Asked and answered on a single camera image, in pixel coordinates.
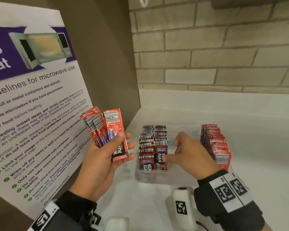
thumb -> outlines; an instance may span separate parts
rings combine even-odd
[[[110,140],[108,143],[106,143],[103,147],[101,147],[100,149],[102,149],[106,154],[108,155],[112,155],[113,152],[115,150],[117,150],[117,148],[120,146],[120,144],[123,142],[124,140],[124,132],[120,131],[119,133],[116,134],[115,137],[113,137],[112,140]]]
[[[174,163],[177,164],[178,163],[178,159],[179,159],[179,155],[177,154],[170,154],[170,155],[163,155],[162,159],[163,161],[167,162],[167,163]]]

fingernail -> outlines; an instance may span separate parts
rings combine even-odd
[[[124,136],[124,132],[120,131],[119,133],[117,133],[117,135],[118,135],[119,137],[123,137],[123,136]]]

white cord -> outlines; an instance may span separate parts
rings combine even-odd
[[[145,2],[144,2],[144,0],[139,0],[139,1],[140,1],[140,4],[142,5],[142,7],[145,8],[145,7],[147,7],[149,0],[145,0]]]

poster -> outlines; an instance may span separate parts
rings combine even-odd
[[[92,108],[58,10],[0,3],[0,196],[36,218],[83,161]]]

person's right hand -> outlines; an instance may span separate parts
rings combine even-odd
[[[181,166],[197,180],[204,179],[221,170],[204,146],[186,133],[180,132],[177,135],[174,146],[177,147],[175,154],[165,155],[165,161]]]

